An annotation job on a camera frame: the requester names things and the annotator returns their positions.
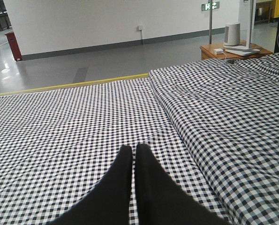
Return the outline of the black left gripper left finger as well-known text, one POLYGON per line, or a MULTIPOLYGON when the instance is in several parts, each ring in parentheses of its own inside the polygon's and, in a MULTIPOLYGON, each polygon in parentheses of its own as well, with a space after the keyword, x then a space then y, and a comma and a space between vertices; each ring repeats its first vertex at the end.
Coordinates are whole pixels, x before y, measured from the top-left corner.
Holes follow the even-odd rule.
POLYGON ((51 225, 128 225, 133 168, 132 149, 123 145, 95 187, 51 225))

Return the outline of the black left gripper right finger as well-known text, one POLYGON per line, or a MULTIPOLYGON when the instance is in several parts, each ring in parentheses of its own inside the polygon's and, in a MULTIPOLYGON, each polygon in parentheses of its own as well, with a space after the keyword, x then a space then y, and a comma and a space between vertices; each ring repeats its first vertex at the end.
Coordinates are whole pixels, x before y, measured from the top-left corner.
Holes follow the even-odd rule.
POLYGON ((135 189, 141 225, 227 224, 177 186, 147 144, 136 147, 135 189))

